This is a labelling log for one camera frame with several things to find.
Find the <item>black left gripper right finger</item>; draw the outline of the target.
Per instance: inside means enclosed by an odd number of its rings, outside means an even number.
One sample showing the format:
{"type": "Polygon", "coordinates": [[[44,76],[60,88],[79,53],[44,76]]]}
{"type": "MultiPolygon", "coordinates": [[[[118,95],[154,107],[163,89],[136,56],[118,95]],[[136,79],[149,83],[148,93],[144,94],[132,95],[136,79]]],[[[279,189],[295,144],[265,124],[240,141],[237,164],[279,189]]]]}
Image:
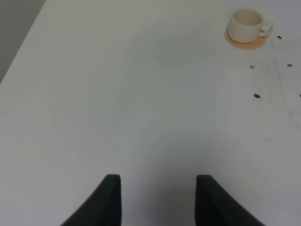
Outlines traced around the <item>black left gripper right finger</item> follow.
{"type": "Polygon", "coordinates": [[[197,226],[262,226],[210,175],[196,177],[197,226]]]}

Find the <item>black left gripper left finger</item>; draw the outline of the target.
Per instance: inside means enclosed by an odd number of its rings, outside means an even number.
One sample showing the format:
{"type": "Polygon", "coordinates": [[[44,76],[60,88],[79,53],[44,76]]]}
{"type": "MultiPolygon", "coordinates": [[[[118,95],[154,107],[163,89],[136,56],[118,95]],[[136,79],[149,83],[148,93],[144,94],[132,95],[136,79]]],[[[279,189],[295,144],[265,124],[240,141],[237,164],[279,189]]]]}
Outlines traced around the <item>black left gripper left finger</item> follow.
{"type": "Polygon", "coordinates": [[[63,225],[120,226],[121,223],[121,178],[120,175],[109,174],[63,225]]]}

